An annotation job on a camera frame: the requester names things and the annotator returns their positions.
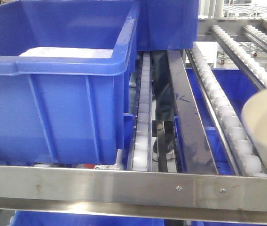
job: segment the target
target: screw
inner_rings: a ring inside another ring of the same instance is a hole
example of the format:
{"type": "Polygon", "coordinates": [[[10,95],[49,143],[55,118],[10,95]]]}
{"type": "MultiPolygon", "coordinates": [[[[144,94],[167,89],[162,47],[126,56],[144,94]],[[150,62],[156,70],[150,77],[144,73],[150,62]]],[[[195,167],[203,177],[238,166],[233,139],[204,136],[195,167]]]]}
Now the screw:
{"type": "Polygon", "coordinates": [[[225,192],[227,192],[227,190],[225,188],[222,188],[222,189],[219,190],[219,192],[220,193],[225,193],[225,192]]]}
{"type": "Polygon", "coordinates": [[[178,192],[180,192],[180,191],[182,190],[182,186],[179,186],[179,185],[178,185],[178,186],[176,187],[176,190],[177,190],[178,192]]]}

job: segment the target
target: shoe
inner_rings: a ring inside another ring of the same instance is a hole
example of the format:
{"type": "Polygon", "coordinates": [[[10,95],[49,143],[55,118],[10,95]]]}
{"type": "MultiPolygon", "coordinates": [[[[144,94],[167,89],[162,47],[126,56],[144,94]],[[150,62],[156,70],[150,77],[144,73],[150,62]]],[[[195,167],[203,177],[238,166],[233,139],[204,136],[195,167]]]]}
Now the shoe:
{"type": "MultiPolygon", "coordinates": [[[[175,158],[173,149],[166,154],[166,158],[167,160],[171,160],[175,158]]],[[[157,161],[157,153],[152,152],[152,160],[157,161]]]]}

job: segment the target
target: blue plastic crate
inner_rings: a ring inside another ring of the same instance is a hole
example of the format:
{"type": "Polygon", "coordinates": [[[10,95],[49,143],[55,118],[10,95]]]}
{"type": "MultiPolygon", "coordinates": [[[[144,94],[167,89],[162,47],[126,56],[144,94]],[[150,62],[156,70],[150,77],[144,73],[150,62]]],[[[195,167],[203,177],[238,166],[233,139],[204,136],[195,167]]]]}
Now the blue plastic crate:
{"type": "Polygon", "coordinates": [[[192,48],[199,0],[140,0],[138,50],[192,48]]]}
{"type": "Polygon", "coordinates": [[[18,211],[10,226],[164,226],[164,220],[18,211]]]}
{"type": "Polygon", "coordinates": [[[116,149],[124,145],[124,96],[138,14],[133,1],[21,0],[0,6],[0,161],[114,164],[116,149]],[[113,54],[19,57],[43,46],[113,54]]]}

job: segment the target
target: metal side rail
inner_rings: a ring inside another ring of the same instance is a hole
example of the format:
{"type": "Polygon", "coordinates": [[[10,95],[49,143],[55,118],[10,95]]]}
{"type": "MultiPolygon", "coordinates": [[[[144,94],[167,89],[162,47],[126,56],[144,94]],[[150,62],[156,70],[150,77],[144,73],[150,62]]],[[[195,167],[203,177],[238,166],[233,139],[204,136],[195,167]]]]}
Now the metal side rail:
{"type": "Polygon", "coordinates": [[[183,155],[187,172],[217,174],[213,154],[195,102],[188,75],[179,50],[167,51],[174,104],[183,138],[183,155]]]}
{"type": "Polygon", "coordinates": [[[267,178],[0,166],[0,209],[267,224],[267,178]]]}

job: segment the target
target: white material in crate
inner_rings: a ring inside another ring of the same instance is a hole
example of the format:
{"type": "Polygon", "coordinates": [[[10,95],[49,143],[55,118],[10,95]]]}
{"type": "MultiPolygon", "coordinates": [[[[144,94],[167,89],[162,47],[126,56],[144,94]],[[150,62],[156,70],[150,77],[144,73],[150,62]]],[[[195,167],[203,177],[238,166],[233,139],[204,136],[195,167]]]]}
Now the white material in crate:
{"type": "Polygon", "coordinates": [[[113,49],[36,47],[22,53],[20,57],[70,57],[70,58],[111,58],[113,49]]]}

